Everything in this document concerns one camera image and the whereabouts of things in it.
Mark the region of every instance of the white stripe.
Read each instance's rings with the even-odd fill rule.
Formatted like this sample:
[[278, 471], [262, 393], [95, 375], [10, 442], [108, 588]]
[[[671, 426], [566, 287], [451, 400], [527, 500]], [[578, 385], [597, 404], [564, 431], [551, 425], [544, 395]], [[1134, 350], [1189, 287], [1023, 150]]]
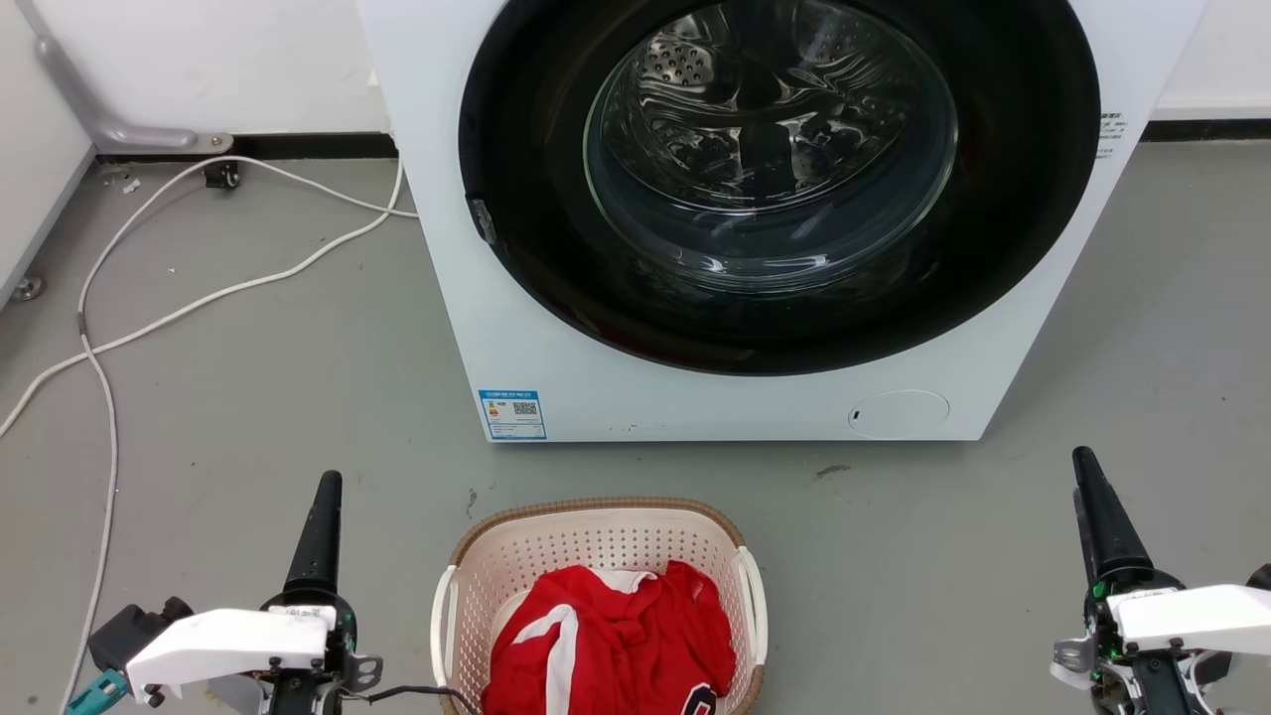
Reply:
[[630, 596], [639, 589], [641, 582], [648, 579], [656, 579], [657, 574], [649, 571], [601, 571], [600, 569], [588, 569], [592, 574], [600, 579], [600, 583], [609, 587], [611, 591], [618, 593], [625, 593]]
[[573, 608], [562, 603], [548, 611], [547, 616], [521, 629], [512, 645], [544, 636], [557, 624], [561, 624], [561, 635], [548, 653], [547, 715], [569, 715], [573, 664], [578, 654], [578, 615]]

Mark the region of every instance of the washing machine door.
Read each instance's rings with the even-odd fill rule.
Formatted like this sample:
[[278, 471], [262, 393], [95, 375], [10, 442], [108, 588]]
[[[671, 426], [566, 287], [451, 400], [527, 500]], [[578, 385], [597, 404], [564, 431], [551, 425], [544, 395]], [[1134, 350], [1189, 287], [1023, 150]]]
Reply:
[[1096, 156], [1065, 0], [510, 0], [459, 127], [473, 220], [562, 320], [680, 368], [843, 368], [1046, 254]]

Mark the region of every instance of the black door rim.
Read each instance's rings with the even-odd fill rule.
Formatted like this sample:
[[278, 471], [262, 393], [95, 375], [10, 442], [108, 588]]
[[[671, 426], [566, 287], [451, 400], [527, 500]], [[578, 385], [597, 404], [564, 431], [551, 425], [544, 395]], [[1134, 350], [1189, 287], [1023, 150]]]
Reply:
[[[699, 290], [686, 302], [666, 300], [658, 291], [689, 291], [649, 287], [662, 277], [636, 258], [605, 254], [620, 240], [582, 189], [580, 137], [614, 62], [658, 27], [716, 3], [511, 0], [473, 63], [459, 150], [478, 231], [526, 292], [646, 361], [792, 376], [927, 342], [1017, 284], [1063, 232], [1094, 163], [1098, 77], [1071, 8], [955, 0], [934, 15], [921, 0], [829, 1], [902, 30], [955, 94], [956, 175], [902, 255], [894, 250], [858, 278], [794, 296], [747, 302]], [[877, 276], [891, 282], [868, 292]]]

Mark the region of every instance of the plastic laundry basket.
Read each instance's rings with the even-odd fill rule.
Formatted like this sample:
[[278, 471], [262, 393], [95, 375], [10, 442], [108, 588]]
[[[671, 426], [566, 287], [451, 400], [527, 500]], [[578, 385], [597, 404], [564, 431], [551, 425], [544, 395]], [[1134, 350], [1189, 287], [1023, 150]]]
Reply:
[[[500, 630], [541, 575], [581, 564], [662, 573], [691, 564], [719, 588], [737, 671], [721, 714], [747, 712], [768, 655], [768, 605], [755, 559], [723, 514], [685, 499], [588, 499], [494, 514], [459, 542], [432, 602], [432, 673], [478, 704]], [[447, 715], [465, 711], [441, 698]]]

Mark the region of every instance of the cable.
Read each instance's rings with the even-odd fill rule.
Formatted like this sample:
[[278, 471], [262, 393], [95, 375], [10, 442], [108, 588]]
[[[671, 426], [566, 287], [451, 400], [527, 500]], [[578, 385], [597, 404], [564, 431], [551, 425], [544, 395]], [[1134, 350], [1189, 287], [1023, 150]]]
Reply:
[[[119, 232], [117, 232], [116, 236], [114, 236], [114, 239], [111, 240], [109, 245], [107, 245], [105, 250], [102, 253], [102, 257], [98, 258], [97, 264], [93, 265], [93, 271], [90, 272], [89, 279], [92, 279], [92, 276], [97, 274], [97, 271], [102, 267], [102, 263], [105, 260], [105, 255], [109, 254], [109, 251], [114, 249], [114, 245], [119, 241], [119, 237], [123, 235], [123, 231], [126, 231], [128, 229], [128, 226], [132, 224], [132, 221], [135, 221], [136, 217], [142, 211], [145, 211], [155, 198], [159, 197], [159, 194], [161, 194], [164, 190], [167, 190], [168, 187], [170, 187], [177, 179], [180, 179], [182, 177], [186, 177], [186, 175], [188, 175], [188, 174], [198, 170], [200, 168], [206, 166], [207, 164], [212, 164], [212, 163], [216, 163], [216, 161], [228, 161], [228, 160], [247, 161], [249, 164], [255, 164], [255, 165], [259, 165], [259, 166], [264, 166], [264, 168], [269, 169], [271, 171], [276, 171], [276, 173], [280, 173], [280, 174], [282, 174], [282, 175], [285, 175], [287, 178], [296, 179], [296, 180], [299, 180], [299, 182], [301, 182], [304, 184], [313, 185], [313, 187], [315, 187], [315, 188], [318, 188], [320, 190], [324, 190], [324, 192], [327, 192], [327, 193], [329, 193], [329, 194], [332, 194], [332, 196], [334, 196], [337, 198], [342, 198], [342, 199], [348, 201], [351, 203], [355, 203], [357, 206], [365, 206], [365, 207], [369, 207], [369, 208], [383, 211], [385, 213], [393, 213], [394, 216], [405, 216], [405, 217], [418, 217], [419, 216], [418, 213], [412, 213], [409, 211], [399, 211], [399, 210], [395, 210], [395, 208], [391, 208], [391, 207], [375, 206], [374, 203], [367, 203], [365, 201], [360, 201], [357, 198], [352, 198], [352, 197], [344, 196], [343, 193], [339, 193], [338, 190], [330, 189], [330, 188], [328, 188], [325, 185], [320, 184], [320, 183], [309, 180], [309, 179], [306, 179], [304, 177], [299, 177], [296, 174], [292, 174], [291, 171], [286, 171], [286, 170], [280, 169], [277, 166], [271, 166], [269, 164], [264, 164], [264, 163], [258, 161], [255, 159], [248, 159], [245, 156], [219, 156], [216, 159], [208, 159], [206, 161], [200, 161], [198, 164], [194, 164], [194, 165], [189, 166], [188, 169], [180, 171], [179, 174], [177, 174], [175, 177], [173, 177], [172, 180], [169, 180], [167, 184], [164, 184], [159, 190], [156, 190], [155, 194], [151, 196], [149, 201], [146, 201], [145, 203], [142, 203], [141, 208], [137, 208], [137, 212], [135, 212], [127, 220], [127, 222], [123, 224], [123, 227], [119, 229]], [[320, 250], [318, 250], [316, 253], [314, 253], [313, 255], [310, 255], [309, 259], [306, 259], [301, 264], [296, 265], [291, 271], [286, 271], [283, 273], [276, 273], [276, 274], [272, 274], [272, 276], [264, 276], [264, 277], [250, 279], [250, 281], [247, 281], [247, 282], [243, 282], [243, 283], [239, 283], [239, 284], [233, 284], [230, 287], [226, 287], [224, 290], [219, 290], [219, 291], [216, 291], [216, 292], [214, 292], [211, 295], [201, 297], [201, 298], [191, 302], [189, 305], [186, 305], [184, 307], [182, 307], [182, 309], [179, 309], [179, 310], [177, 310], [174, 312], [170, 312], [168, 315], [164, 315], [163, 317], [159, 317], [158, 320], [150, 323], [149, 325], [146, 325], [146, 326], [144, 326], [144, 328], [141, 328], [141, 329], [139, 329], [136, 331], [128, 333], [128, 334], [126, 334], [126, 335], [123, 335], [123, 337], [121, 337], [118, 339], [112, 340], [112, 342], [107, 342], [105, 344], [99, 344], [99, 345], [94, 347], [93, 348], [93, 353], [94, 354], [100, 354], [100, 353], [103, 353], [103, 352], [105, 352], [108, 349], [114, 349], [116, 347], [119, 347], [121, 344], [127, 344], [127, 343], [132, 342], [133, 339], [137, 339], [139, 337], [149, 334], [149, 333], [151, 333], [151, 331], [161, 328], [163, 325], [167, 325], [168, 323], [170, 323], [173, 320], [177, 320], [177, 319], [179, 319], [179, 317], [182, 317], [182, 316], [184, 316], [184, 315], [187, 315], [187, 314], [189, 314], [189, 312], [192, 312], [192, 311], [202, 307], [203, 305], [207, 305], [208, 302], [212, 302], [214, 300], [219, 300], [221, 297], [225, 297], [226, 295], [233, 295], [233, 293], [235, 293], [235, 292], [238, 292], [240, 290], [247, 290], [249, 287], [255, 287], [258, 284], [264, 284], [267, 282], [273, 282], [273, 281], [278, 281], [278, 279], [283, 279], [283, 278], [291, 277], [291, 276], [299, 273], [300, 271], [308, 268], [314, 260], [316, 260], [318, 258], [322, 258], [329, 250], [333, 250], [334, 248], [337, 248], [338, 245], [341, 245], [346, 240], [351, 240], [353, 237], [364, 235], [364, 234], [369, 232], [370, 230], [375, 229], [379, 225], [380, 225], [379, 222], [374, 222], [374, 225], [364, 226], [364, 227], [361, 227], [361, 229], [358, 229], [356, 231], [346, 234], [346, 235], [343, 235], [343, 236], [341, 236], [341, 237], [338, 237], [338, 239], [328, 243]], [[84, 293], [80, 295], [80, 301], [81, 301], [80, 310], [83, 310], [83, 300], [84, 300]], [[52, 378], [53, 376], [56, 376], [57, 373], [61, 373], [66, 368], [70, 368], [70, 367], [76, 366], [79, 363], [83, 363], [86, 359], [88, 359], [88, 353], [86, 352], [80, 352], [79, 354], [76, 354], [74, 357], [70, 357], [70, 359], [62, 361], [61, 363], [58, 363], [58, 364], [48, 368], [47, 371], [44, 371], [43, 373], [41, 373], [34, 381], [32, 381], [31, 386], [27, 387], [27, 392], [23, 394], [22, 399], [18, 400], [18, 405], [9, 414], [9, 418], [5, 419], [4, 424], [0, 424], [0, 438], [4, 438], [4, 436], [8, 434], [8, 432], [13, 428], [14, 423], [18, 422], [18, 417], [22, 415], [22, 413], [27, 409], [27, 405], [31, 403], [31, 399], [36, 395], [36, 391], [38, 391], [41, 387], [43, 387], [43, 385], [46, 382], [48, 382], [48, 380]]]
[[[86, 316], [85, 316], [85, 306], [86, 306], [86, 302], [88, 302], [88, 291], [89, 291], [89, 287], [93, 283], [93, 278], [97, 277], [97, 272], [102, 268], [102, 264], [105, 263], [107, 255], [109, 255], [111, 251], [114, 249], [114, 246], [119, 243], [119, 240], [123, 239], [123, 235], [132, 226], [133, 221], [137, 220], [137, 216], [140, 216], [142, 212], [145, 212], [145, 210], [149, 208], [150, 204], [154, 203], [156, 198], [159, 198], [159, 196], [161, 196], [165, 190], [168, 190], [179, 179], [182, 179], [182, 178], [192, 174], [193, 171], [197, 171], [198, 169], [201, 169], [201, 168], [203, 168], [203, 166], [206, 166], [208, 164], [215, 164], [215, 163], [219, 163], [219, 161], [229, 161], [229, 160], [238, 160], [238, 161], [244, 161], [244, 163], [248, 163], [248, 164], [254, 164], [254, 165], [258, 165], [258, 166], [264, 166], [266, 169], [269, 169], [272, 171], [280, 173], [280, 174], [282, 174], [285, 177], [289, 177], [291, 179], [299, 180], [300, 183], [304, 183], [306, 185], [311, 185], [314, 188], [318, 188], [318, 189], [320, 189], [320, 190], [323, 190], [325, 193], [329, 193], [329, 194], [332, 194], [332, 196], [334, 196], [337, 198], [342, 198], [344, 201], [348, 201], [350, 203], [356, 203], [357, 206], [364, 206], [364, 207], [367, 207], [367, 208], [374, 208], [374, 210], [381, 211], [381, 212], [380, 212], [379, 217], [376, 217], [374, 221], [366, 224], [365, 226], [362, 226], [362, 227], [360, 227], [357, 230], [350, 231], [350, 232], [347, 232], [347, 234], [337, 237], [336, 240], [332, 240], [330, 243], [328, 243], [327, 245], [324, 245], [322, 249], [319, 249], [316, 253], [314, 253], [313, 255], [310, 255], [309, 258], [304, 259], [297, 265], [295, 265], [295, 267], [292, 267], [292, 268], [290, 268], [287, 271], [283, 271], [281, 273], [273, 273], [272, 276], [266, 276], [266, 277], [262, 277], [262, 278], [255, 278], [255, 279], [252, 279], [252, 281], [241, 282], [241, 283], [238, 283], [238, 284], [233, 284], [233, 286], [226, 287], [224, 290], [219, 290], [219, 291], [216, 291], [216, 292], [214, 292], [211, 295], [203, 296], [200, 300], [196, 300], [196, 301], [191, 302], [189, 305], [186, 305], [184, 307], [182, 307], [182, 309], [179, 309], [179, 310], [177, 310], [174, 312], [164, 315], [163, 317], [160, 317], [160, 319], [150, 323], [149, 325], [141, 328], [140, 330], [130, 333], [130, 334], [127, 334], [127, 335], [125, 335], [125, 337], [122, 337], [119, 339], [116, 339], [116, 340], [109, 342], [107, 344], [103, 344], [100, 347], [93, 347], [93, 344], [89, 342], [89, 338], [88, 338], [88, 320], [86, 320]], [[403, 171], [402, 164], [399, 161], [398, 163], [398, 170], [397, 170], [397, 179], [393, 183], [393, 196], [389, 198], [389, 204], [388, 206], [376, 206], [374, 203], [367, 203], [365, 201], [361, 201], [361, 199], [357, 199], [357, 198], [352, 198], [350, 196], [344, 196], [343, 193], [339, 193], [338, 190], [328, 188], [325, 185], [318, 183], [318, 182], [306, 179], [304, 177], [299, 177], [296, 174], [292, 174], [291, 171], [286, 171], [286, 170], [278, 169], [276, 166], [271, 166], [269, 164], [266, 164], [263, 161], [258, 161], [255, 159], [248, 159], [245, 156], [217, 156], [217, 157], [214, 157], [214, 159], [207, 159], [205, 161], [200, 161], [197, 164], [194, 164], [194, 165], [192, 165], [192, 166], [182, 170], [175, 177], [173, 177], [170, 180], [168, 180], [168, 183], [163, 184], [159, 188], [159, 190], [156, 190], [154, 193], [154, 196], [151, 196], [149, 199], [146, 199], [146, 202], [142, 203], [141, 207], [137, 208], [136, 212], [133, 212], [132, 216], [130, 216], [128, 220], [123, 222], [123, 226], [119, 227], [119, 230], [114, 234], [114, 237], [111, 239], [111, 243], [107, 244], [105, 249], [98, 257], [97, 263], [93, 264], [93, 269], [89, 271], [88, 277], [84, 279], [84, 287], [80, 290], [79, 307], [78, 307], [79, 311], [76, 314], [76, 320], [79, 323], [79, 331], [80, 331], [80, 342], [84, 344], [84, 352], [80, 353], [76, 357], [72, 357], [72, 359], [64, 361], [64, 362], [58, 363], [57, 366], [53, 366], [52, 368], [50, 368], [50, 370], [44, 371], [43, 373], [41, 373], [39, 377], [37, 377], [36, 381], [33, 384], [31, 384], [31, 387], [27, 389], [27, 392], [23, 395], [22, 400], [18, 401], [18, 406], [14, 408], [14, 411], [13, 411], [13, 414], [9, 415], [9, 419], [5, 420], [4, 425], [0, 425], [0, 438], [3, 438], [5, 436], [5, 433], [8, 433], [9, 429], [13, 427], [14, 422], [17, 422], [18, 415], [20, 415], [22, 411], [25, 409], [27, 404], [31, 401], [32, 395], [34, 395], [34, 392], [39, 389], [39, 386], [43, 385], [48, 378], [56, 376], [57, 373], [65, 371], [66, 368], [70, 368], [71, 366], [74, 366], [76, 363], [83, 362], [83, 361], [88, 361], [89, 363], [93, 364], [93, 370], [97, 371], [97, 377], [102, 382], [102, 392], [105, 394], [105, 410], [107, 410], [107, 415], [108, 415], [108, 419], [109, 419], [109, 428], [111, 428], [111, 479], [109, 479], [109, 483], [107, 485], [105, 518], [104, 518], [104, 522], [103, 522], [103, 526], [102, 526], [102, 544], [100, 544], [100, 549], [98, 550], [97, 577], [93, 580], [93, 592], [89, 596], [88, 615], [84, 618], [84, 627], [80, 631], [79, 648], [76, 649], [76, 653], [75, 653], [75, 664], [71, 668], [70, 679], [66, 683], [66, 692], [62, 696], [62, 704], [61, 704], [61, 707], [58, 707], [58, 710], [57, 710], [57, 715], [65, 714], [66, 706], [70, 704], [71, 697], [75, 695], [75, 686], [79, 682], [80, 668], [83, 668], [83, 665], [84, 665], [84, 655], [85, 655], [85, 652], [88, 650], [88, 638], [89, 638], [89, 634], [93, 630], [93, 621], [97, 618], [97, 606], [98, 606], [98, 601], [100, 599], [100, 596], [102, 596], [102, 583], [105, 579], [105, 556], [107, 556], [107, 552], [108, 552], [109, 546], [111, 546], [111, 528], [112, 528], [112, 526], [114, 523], [114, 495], [118, 491], [117, 485], [118, 485], [118, 481], [119, 481], [119, 434], [118, 434], [118, 422], [116, 420], [116, 411], [114, 411], [114, 395], [113, 395], [113, 392], [111, 390], [111, 382], [105, 377], [105, 371], [102, 370], [102, 364], [97, 359], [97, 354], [99, 354], [102, 352], [105, 352], [107, 349], [113, 349], [113, 348], [116, 348], [116, 347], [118, 347], [121, 344], [126, 344], [128, 342], [132, 342], [133, 339], [137, 339], [141, 335], [149, 334], [150, 331], [154, 331], [154, 330], [159, 329], [160, 326], [163, 326], [163, 325], [165, 325], [165, 324], [168, 324], [168, 323], [170, 323], [170, 321], [173, 321], [173, 320], [175, 320], [175, 319], [178, 319], [178, 317], [180, 317], [180, 316], [183, 316], [183, 315], [186, 315], [186, 314], [188, 314], [188, 312], [191, 312], [193, 310], [197, 310], [198, 307], [201, 307], [201, 306], [203, 306], [203, 305], [206, 305], [206, 304], [208, 304], [208, 302], [211, 302], [214, 300], [224, 297], [226, 295], [231, 295], [234, 292], [239, 292], [239, 291], [247, 290], [249, 287], [255, 287], [258, 284], [264, 284], [264, 283], [268, 283], [268, 282], [275, 282], [275, 281], [280, 281], [280, 279], [283, 279], [283, 278], [289, 278], [289, 277], [299, 273], [300, 271], [308, 268], [315, 260], [318, 260], [319, 258], [322, 258], [327, 253], [329, 253], [330, 250], [334, 250], [337, 246], [339, 246], [339, 245], [342, 245], [342, 244], [344, 244], [344, 243], [347, 243], [347, 241], [350, 241], [350, 240], [352, 240], [352, 239], [355, 239], [355, 237], [357, 237], [360, 235], [365, 235], [365, 234], [370, 232], [371, 230], [379, 227], [380, 224], [383, 224], [385, 220], [388, 220], [389, 215], [418, 217], [418, 213], [412, 213], [409, 211], [400, 211], [400, 210], [394, 208], [394, 206], [397, 204], [397, 201], [398, 201], [398, 196], [402, 192], [403, 173], [404, 171]]]
[[468, 702], [468, 700], [459, 691], [454, 688], [438, 688], [433, 686], [398, 686], [395, 688], [381, 690], [375, 695], [352, 695], [352, 693], [350, 695], [357, 700], [365, 700], [367, 705], [375, 705], [381, 700], [388, 700], [395, 695], [402, 695], [404, 692], [419, 692], [423, 695], [450, 696], [458, 700], [464, 706], [464, 709], [468, 710], [468, 715], [478, 715], [477, 709], [473, 707], [473, 704]]

